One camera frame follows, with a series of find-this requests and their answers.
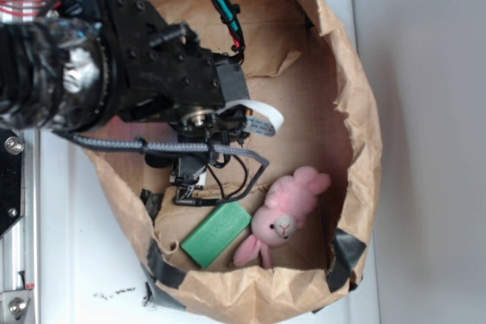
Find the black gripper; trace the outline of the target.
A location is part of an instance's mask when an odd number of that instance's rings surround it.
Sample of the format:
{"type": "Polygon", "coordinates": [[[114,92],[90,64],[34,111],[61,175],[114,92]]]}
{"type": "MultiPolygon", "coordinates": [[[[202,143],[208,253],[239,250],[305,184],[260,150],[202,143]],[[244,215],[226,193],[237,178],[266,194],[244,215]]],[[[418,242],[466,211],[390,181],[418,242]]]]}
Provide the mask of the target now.
{"type": "Polygon", "coordinates": [[[167,123],[183,143],[228,145],[248,137],[240,64],[202,47],[185,22],[144,22],[122,32],[119,46],[126,75],[121,120],[167,123]]]}

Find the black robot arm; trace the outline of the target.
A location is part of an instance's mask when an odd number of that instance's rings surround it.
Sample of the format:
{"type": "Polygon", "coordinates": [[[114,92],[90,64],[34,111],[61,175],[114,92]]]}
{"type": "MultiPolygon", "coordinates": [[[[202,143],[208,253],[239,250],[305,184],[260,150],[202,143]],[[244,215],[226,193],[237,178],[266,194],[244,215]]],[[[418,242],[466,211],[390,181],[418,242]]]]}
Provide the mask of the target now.
{"type": "Polygon", "coordinates": [[[114,117],[167,123],[182,142],[248,137],[243,71],[146,0],[67,0],[1,26],[1,126],[86,132],[114,117]]]}

